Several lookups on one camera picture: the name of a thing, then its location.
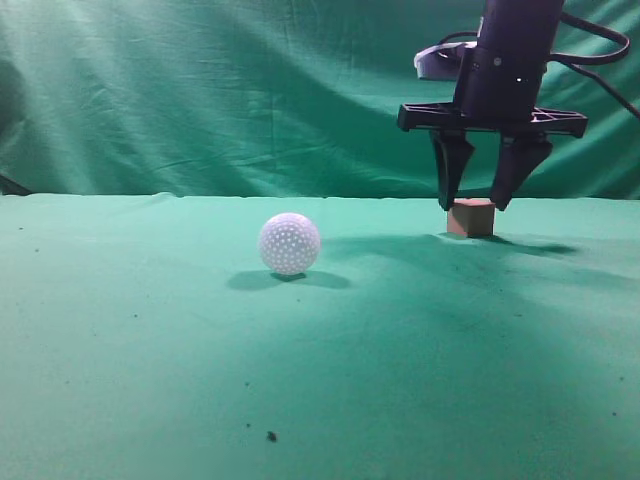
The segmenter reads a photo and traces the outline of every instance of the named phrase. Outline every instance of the green backdrop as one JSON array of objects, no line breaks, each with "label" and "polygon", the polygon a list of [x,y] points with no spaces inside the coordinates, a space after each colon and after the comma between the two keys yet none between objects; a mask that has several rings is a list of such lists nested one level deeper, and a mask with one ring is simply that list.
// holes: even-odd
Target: green backdrop
[{"label": "green backdrop", "polygon": [[[424,132],[402,102],[447,101],[413,56],[475,29],[484,0],[3,0],[0,174],[34,192],[432,197]],[[566,10],[640,39],[637,0]],[[562,27],[556,50],[607,41]],[[600,68],[640,100],[640,51]],[[640,124],[593,81],[552,64],[540,106],[591,119],[556,139],[521,196],[640,197]],[[463,194],[490,185],[497,137]]]}]

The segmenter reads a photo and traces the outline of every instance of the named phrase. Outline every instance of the cable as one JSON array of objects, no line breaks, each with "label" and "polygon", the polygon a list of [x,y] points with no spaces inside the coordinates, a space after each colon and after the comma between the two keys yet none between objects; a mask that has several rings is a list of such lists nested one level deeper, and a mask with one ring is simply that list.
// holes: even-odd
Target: cable
[{"label": "cable", "polygon": [[446,37],[444,37],[442,40],[440,40],[436,45],[442,45],[443,43],[447,43],[449,40],[451,40],[452,38],[458,38],[458,37],[477,37],[478,36],[478,32],[472,32],[472,31],[464,31],[464,32],[455,32],[455,33],[450,33],[449,35],[447,35]]},{"label": "cable", "polygon": [[[451,34],[447,35],[446,37],[444,37],[436,45],[444,45],[445,43],[447,43],[449,40],[451,40],[453,38],[458,38],[458,37],[477,37],[477,36],[478,36],[478,32],[472,32],[472,31],[455,32],[455,33],[451,33]],[[457,66],[460,66],[462,64],[462,59],[459,56],[449,55],[447,53],[447,50],[439,50],[437,54],[438,54],[439,57],[441,57],[442,59],[446,60],[447,62],[454,63]]]},{"label": "cable", "polygon": [[578,65],[574,65],[569,62],[559,61],[562,65],[567,68],[570,68],[574,72],[578,72],[580,75],[584,75],[585,77],[589,77],[592,80],[595,80],[602,88],[604,88],[612,97],[614,97],[618,102],[620,102],[631,114],[640,120],[640,110],[634,107],[631,103],[629,103],[620,93],[618,93],[611,85],[609,85],[600,75],[594,72],[590,72]]},{"label": "cable", "polygon": [[607,40],[611,40],[622,48],[616,52],[609,53],[607,55],[595,55],[590,57],[583,57],[578,55],[567,55],[564,53],[552,53],[549,57],[550,61],[556,61],[563,64],[569,62],[573,65],[606,65],[609,63],[617,62],[626,57],[631,47],[631,40],[622,33],[615,32],[601,25],[582,20],[581,18],[574,17],[568,13],[562,12],[560,21],[570,27],[578,28],[588,33],[592,33]]}]

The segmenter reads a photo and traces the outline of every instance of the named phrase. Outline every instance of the dimpled ball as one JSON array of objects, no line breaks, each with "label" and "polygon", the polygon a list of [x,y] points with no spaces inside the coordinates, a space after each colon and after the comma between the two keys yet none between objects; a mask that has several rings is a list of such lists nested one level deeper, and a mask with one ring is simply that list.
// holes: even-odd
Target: dimpled ball
[{"label": "dimpled ball", "polygon": [[262,227],[259,248],[267,267],[281,275],[298,275],[316,261],[320,233],[304,215],[281,213]]}]

